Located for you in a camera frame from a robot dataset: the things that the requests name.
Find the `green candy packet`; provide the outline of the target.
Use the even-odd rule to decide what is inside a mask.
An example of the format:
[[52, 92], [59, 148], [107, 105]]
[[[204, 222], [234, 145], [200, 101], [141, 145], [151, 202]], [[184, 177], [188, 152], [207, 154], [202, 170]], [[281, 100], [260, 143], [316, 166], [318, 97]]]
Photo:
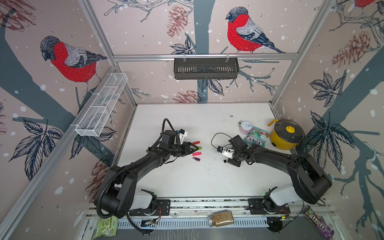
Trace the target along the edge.
[[265, 147], [266, 142], [270, 138], [270, 133], [257, 127], [252, 127], [249, 134], [243, 139], [249, 146], [253, 144]]

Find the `purple candy bar pack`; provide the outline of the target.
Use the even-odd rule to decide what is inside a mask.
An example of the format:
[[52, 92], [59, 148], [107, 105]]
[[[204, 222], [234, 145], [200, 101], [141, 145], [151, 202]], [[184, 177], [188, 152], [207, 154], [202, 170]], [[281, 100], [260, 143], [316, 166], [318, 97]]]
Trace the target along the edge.
[[325, 240], [330, 240], [335, 231], [331, 229], [318, 215], [317, 213], [310, 207], [305, 206], [303, 211], [305, 217], [315, 226], [315, 228], [322, 234]]

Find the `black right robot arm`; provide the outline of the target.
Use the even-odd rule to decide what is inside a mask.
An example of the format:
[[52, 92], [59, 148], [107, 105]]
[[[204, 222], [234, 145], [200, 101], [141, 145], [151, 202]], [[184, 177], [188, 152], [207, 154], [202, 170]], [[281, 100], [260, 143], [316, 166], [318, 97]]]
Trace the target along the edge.
[[284, 154], [258, 144], [249, 146], [239, 135], [231, 138], [229, 143], [232, 147], [224, 148], [222, 154], [229, 154], [228, 162], [231, 165], [239, 167], [241, 162], [248, 165], [264, 164], [290, 176], [290, 183], [274, 187], [263, 196], [263, 209], [269, 214], [276, 213], [290, 202], [302, 200], [316, 204], [332, 186], [331, 179], [310, 155]]

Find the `glass jar with grains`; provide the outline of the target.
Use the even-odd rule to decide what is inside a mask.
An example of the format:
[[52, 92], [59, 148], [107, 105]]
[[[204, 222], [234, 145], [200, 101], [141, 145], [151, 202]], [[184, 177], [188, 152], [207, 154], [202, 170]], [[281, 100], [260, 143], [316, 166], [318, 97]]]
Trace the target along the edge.
[[234, 224], [234, 218], [229, 210], [214, 213], [209, 217], [210, 227], [223, 227], [232, 224]]

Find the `yellow toy pot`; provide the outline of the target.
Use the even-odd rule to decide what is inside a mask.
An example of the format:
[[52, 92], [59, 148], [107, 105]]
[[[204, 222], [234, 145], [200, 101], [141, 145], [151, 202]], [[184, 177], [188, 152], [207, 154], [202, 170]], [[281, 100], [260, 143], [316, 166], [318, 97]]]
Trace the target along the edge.
[[304, 130], [293, 121], [275, 119], [268, 124], [268, 127], [272, 125], [274, 128], [270, 133], [270, 141], [280, 150], [290, 151], [305, 138]]

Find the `green snack bag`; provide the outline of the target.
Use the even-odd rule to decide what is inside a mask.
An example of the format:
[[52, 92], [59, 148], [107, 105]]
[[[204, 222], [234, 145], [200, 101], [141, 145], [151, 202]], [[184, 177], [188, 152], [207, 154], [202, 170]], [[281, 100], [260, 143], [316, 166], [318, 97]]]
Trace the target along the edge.
[[112, 216], [107, 219], [99, 219], [97, 221], [96, 233], [93, 239], [100, 237], [114, 237], [117, 234], [118, 218]]

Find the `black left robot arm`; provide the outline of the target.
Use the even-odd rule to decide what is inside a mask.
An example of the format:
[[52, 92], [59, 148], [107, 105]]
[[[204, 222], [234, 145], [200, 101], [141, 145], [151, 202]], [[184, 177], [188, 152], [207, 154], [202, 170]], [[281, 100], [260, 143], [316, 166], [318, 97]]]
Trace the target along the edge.
[[148, 216], [155, 213], [161, 215], [162, 209], [157, 204], [157, 195], [154, 192], [136, 191], [137, 183], [150, 171], [171, 163], [170, 157], [177, 159], [197, 152], [198, 146], [184, 140], [187, 134], [183, 129], [176, 131], [174, 128], [162, 128], [159, 138], [148, 147], [144, 157], [123, 167], [112, 166], [95, 196], [98, 217], [127, 217], [137, 231], [150, 235], [152, 230], [141, 229], [134, 224], [130, 212], [138, 210]]

